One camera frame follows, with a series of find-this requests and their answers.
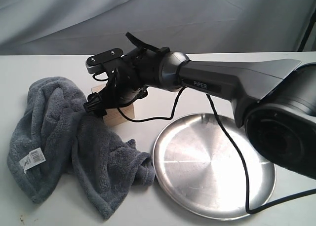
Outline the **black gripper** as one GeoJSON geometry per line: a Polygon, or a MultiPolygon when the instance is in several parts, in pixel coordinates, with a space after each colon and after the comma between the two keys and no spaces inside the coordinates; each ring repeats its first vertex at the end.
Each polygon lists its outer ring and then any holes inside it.
{"type": "Polygon", "coordinates": [[[103,66],[108,82],[100,92],[88,95],[83,107],[87,113],[104,117],[106,109],[127,107],[138,99],[147,97],[147,86],[141,81],[134,65],[119,65],[116,68],[103,66]]]}

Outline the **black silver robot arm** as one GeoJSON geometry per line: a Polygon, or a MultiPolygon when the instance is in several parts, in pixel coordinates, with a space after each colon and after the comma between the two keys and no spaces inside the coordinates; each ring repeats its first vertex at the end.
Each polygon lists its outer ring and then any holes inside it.
{"type": "Polygon", "coordinates": [[[84,108],[103,116],[147,96],[148,87],[191,88],[231,103],[235,124],[260,155],[280,167],[316,176],[316,63],[278,60],[193,61],[182,52],[147,44],[131,33],[134,49],[89,57],[90,74],[106,73],[105,87],[84,108]]]}

